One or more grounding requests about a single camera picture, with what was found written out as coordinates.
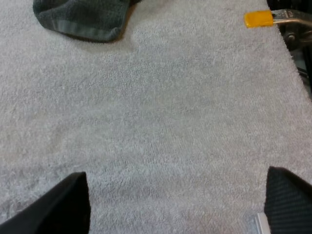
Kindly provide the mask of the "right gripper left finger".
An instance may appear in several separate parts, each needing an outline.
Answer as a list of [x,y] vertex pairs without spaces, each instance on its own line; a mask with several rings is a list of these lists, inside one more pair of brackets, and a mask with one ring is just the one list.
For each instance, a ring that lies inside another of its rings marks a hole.
[[68,175],[0,225],[2,234],[87,234],[91,206],[85,172]]

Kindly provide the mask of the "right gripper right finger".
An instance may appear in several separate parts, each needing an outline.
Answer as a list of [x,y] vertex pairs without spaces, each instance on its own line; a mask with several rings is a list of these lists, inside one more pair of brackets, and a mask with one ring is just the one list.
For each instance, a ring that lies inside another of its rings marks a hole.
[[269,167],[264,213],[272,234],[312,232],[312,186],[282,167]]

